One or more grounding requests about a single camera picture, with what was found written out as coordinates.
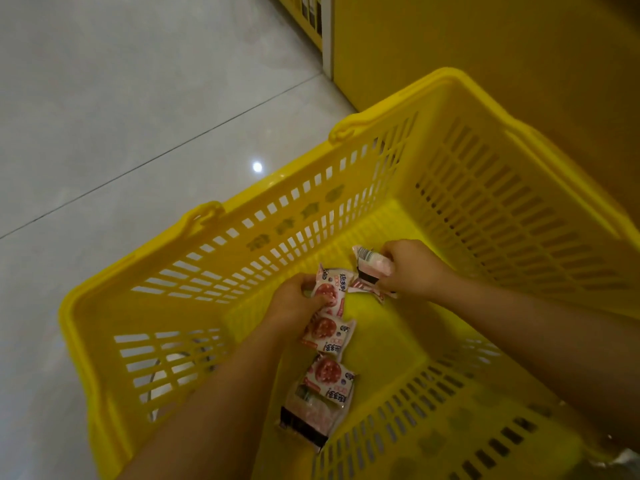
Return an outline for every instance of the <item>yellow shopping basket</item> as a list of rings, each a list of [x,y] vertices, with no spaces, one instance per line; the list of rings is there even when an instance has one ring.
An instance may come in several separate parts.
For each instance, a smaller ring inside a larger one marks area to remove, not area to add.
[[[65,299],[104,478],[262,318],[276,286],[351,246],[422,239],[468,276],[624,314],[640,235],[624,211],[465,74],[443,69],[224,204],[201,205]],[[254,478],[553,478],[606,437],[455,315],[350,295],[351,412],[320,455],[273,426],[313,352],[278,371]]]

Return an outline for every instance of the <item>floor tile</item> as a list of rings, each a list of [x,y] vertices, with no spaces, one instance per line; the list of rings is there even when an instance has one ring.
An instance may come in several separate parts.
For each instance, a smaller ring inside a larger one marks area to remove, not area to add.
[[[308,80],[276,0],[8,0],[0,236]]]
[[[71,288],[197,204],[224,201],[352,112],[319,75],[0,239],[0,477],[95,477],[84,395],[60,336]]]

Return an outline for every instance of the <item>gray marble tile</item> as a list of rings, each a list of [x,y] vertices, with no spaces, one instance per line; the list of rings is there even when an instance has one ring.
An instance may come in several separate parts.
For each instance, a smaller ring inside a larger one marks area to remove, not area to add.
[[[3,0],[0,236],[321,71],[275,0]]]
[[[196,205],[224,201],[352,112],[324,76],[0,239],[0,478],[91,479],[84,395],[57,309],[71,288]]]

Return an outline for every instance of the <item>hand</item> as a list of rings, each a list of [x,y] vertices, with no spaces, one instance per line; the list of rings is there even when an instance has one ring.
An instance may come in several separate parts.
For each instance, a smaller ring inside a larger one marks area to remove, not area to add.
[[[422,241],[402,239],[388,241],[381,254],[393,259],[395,272],[388,278],[380,278],[379,288],[422,296],[434,301],[443,286],[451,286],[458,277]]]
[[[302,293],[303,290],[313,289],[315,284],[315,274],[303,273],[283,282],[271,298],[264,323],[275,327],[285,340],[297,338],[311,316],[327,304],[328,298],[325,295],[307,298]]]

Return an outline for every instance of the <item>forearm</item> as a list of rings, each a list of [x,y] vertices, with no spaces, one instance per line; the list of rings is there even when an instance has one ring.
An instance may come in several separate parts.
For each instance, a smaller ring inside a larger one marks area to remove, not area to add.
[[[640,323],[451,277],[433,300],[608,432],[638,448]]]
[[[144,446],[120,480],[249,478],[284,341],[261,323]]]

